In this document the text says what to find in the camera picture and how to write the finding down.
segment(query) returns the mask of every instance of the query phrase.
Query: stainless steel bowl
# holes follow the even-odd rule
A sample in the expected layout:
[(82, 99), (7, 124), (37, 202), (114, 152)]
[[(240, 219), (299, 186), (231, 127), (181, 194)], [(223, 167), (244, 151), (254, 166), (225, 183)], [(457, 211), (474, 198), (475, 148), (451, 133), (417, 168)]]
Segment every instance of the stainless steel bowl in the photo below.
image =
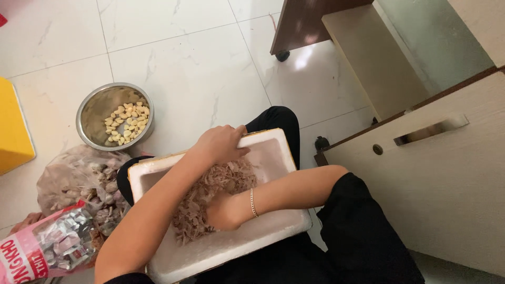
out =
[[(119, 146), (114, 142), (115, 146), (109, 146), (111, 143), (107, 140), (109, 135), (105, 133), (104, 120), (110, 117), (118, 106), (124, 103), (135, 104), (138, 101), (149, 107), (149, 121), (145, 129), (128, 144)], [(77, 110), (75, 124), (79, 136), (91, 147), (102, 151), (121, 151), (146, 140), (153, 132), (154, 118), (153, 102), (141, 88), (130, 83), (110, 83), (92, 91), (84, 99)], [(123, 124), (116, 128), (121, 134), (124, 132)]]

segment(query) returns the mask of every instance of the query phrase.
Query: white styrofoam box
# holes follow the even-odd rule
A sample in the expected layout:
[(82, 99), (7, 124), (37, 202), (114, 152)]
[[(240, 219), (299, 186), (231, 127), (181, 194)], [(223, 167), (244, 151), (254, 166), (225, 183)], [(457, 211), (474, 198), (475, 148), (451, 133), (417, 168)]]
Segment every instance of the white styrofoam box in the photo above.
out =
[[(258, 184), (296, 171), (282, 129), (252, 133), (243, 137), (238, 147), (251, 149), (245, 158), (253, 164)], [(130, 167), (128, 175), (134, 201), (137, 202), (183, 156), (184, 153), (179, 153), (143, 160)], [(308, 210), (279, 210), (250, 220), (236, 231), (215, 232), (183, 247), (176, 245), (175, 233), (170, 227), (147, 271), (156, 283), (174, 283), (311, 227)]]

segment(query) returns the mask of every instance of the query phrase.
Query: hand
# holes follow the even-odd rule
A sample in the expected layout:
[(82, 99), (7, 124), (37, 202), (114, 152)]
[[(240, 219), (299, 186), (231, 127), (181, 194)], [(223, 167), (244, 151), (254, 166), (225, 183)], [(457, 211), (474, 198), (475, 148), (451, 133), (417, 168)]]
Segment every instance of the hand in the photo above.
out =
[(233, 231), (241, 222), (235, 220), (237, 210), (234, 196), (225, 191), (218, 192), (207, 204), (207, 224), (216, 230)]
[(242, 134), (246, 132), (243, 125), (236, 129), (230, 125), (211, 128), (200, 136), (190, 151), (198, 152), (213, 165), (237, 160), (250, 152), (249, 148), (237, 149)]

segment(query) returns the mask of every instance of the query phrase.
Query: pink plastic bag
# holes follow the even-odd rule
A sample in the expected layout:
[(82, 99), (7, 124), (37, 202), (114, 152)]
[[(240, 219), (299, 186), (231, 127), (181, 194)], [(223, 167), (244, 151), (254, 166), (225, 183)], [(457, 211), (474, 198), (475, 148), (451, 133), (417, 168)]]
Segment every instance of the pink plastic bag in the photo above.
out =
[(80, 201), (0, 242), (0, 283), (24, 283), (90, 268), (103, 242)]

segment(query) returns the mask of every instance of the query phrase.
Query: yellow object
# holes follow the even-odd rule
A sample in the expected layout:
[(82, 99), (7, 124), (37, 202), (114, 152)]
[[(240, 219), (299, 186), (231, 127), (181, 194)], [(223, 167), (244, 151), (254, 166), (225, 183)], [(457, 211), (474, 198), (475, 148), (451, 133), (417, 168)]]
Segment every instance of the yellow object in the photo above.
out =
[(9, 123), (2, 125), (3, 134), (0, 137), (0, 175), (2, 175), (35, 158), (35, 150), (14, 86), (1, 77), (0, 98), (4, 112), (2, 116), (9, 117)]

